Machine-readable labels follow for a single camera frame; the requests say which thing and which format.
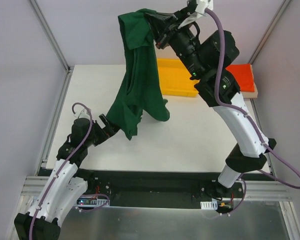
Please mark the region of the green t-shirt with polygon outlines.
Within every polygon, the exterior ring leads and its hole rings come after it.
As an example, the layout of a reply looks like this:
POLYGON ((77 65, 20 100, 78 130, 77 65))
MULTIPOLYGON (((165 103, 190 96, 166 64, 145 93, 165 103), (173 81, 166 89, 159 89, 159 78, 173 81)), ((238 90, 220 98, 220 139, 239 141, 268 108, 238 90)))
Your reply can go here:
POLYGON ((146 14, 154 14, 154 10, 143 8, 118 16, 125 74, 106 117, 128 140, 138 134, 144 112, 160 122, 170 119, 168 101, 160 88, 154 36, 146 14))

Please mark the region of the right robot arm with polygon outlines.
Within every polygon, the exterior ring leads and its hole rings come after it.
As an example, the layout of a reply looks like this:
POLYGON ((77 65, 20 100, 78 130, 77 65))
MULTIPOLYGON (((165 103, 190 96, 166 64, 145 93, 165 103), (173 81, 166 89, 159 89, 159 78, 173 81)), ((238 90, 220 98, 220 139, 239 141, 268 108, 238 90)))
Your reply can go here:
POLYGON ((147 13, 158 49, 170 46, 185 68, 200 97, 223 119, 237 143, 225 160, 225 166, 210 190, 216 197, 227 197, 242 174, 261 170, 277 142, 267 138, 259 129, 245 106, 244 97, 234 75, 227 67, 240 51, 232 33, 223 30, 220 20, 210 10, 217 30, 204 42, 193 34, 190 25, 182 26, 188 10, 175 13, 147 13))

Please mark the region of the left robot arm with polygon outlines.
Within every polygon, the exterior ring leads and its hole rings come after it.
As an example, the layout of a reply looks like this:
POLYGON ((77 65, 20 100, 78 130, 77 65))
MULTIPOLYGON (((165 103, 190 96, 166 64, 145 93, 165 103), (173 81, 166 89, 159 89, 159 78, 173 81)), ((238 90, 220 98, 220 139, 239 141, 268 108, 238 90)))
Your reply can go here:
POLYGON ((105 115, 99 118, 104 127, 85 117, 74 120, 71 133, 59 148, 55 166, 38 198, 26 213, 18 213, 14 219, 20 240, 57 240, 76 201, 83 194, 95 191, 92 174, 80 166, 90 146, 102 144, 120 129, 105 115))

